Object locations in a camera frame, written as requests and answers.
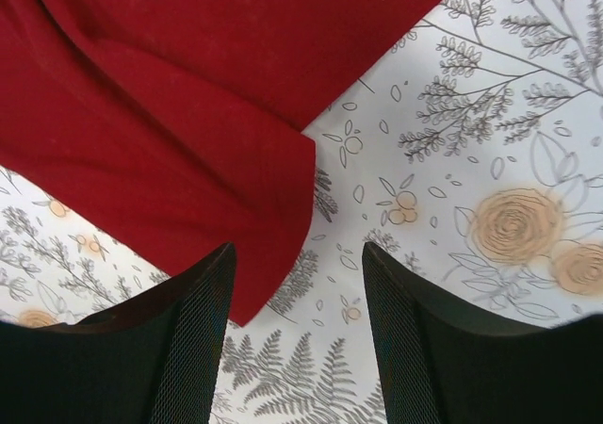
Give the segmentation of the red t shirt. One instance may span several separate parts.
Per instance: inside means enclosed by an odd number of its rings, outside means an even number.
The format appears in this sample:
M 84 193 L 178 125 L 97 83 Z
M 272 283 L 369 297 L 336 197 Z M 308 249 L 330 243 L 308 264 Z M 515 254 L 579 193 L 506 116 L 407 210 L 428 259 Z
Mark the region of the red t shirt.
M 1 162 L 244 325 L 309 231 L 304 129 L 441 0 L 1 0 Z

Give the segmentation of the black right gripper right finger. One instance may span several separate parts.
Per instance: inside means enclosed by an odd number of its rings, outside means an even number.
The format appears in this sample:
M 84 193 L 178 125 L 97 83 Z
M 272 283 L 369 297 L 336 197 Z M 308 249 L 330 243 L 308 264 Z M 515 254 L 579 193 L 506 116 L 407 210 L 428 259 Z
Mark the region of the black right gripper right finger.
M 546 329 L 449 293 L 373 242 L 362 264 L 389 422 L 601 421 L 600 315 Z

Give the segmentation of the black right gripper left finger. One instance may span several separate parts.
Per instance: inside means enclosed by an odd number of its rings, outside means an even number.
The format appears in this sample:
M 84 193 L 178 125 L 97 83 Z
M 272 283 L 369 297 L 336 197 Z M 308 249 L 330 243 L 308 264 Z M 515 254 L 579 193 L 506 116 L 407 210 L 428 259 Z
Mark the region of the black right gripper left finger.
M 5 423 L 205 423 L 233 295 L 236 251 L 75 324 L 1 326 Z

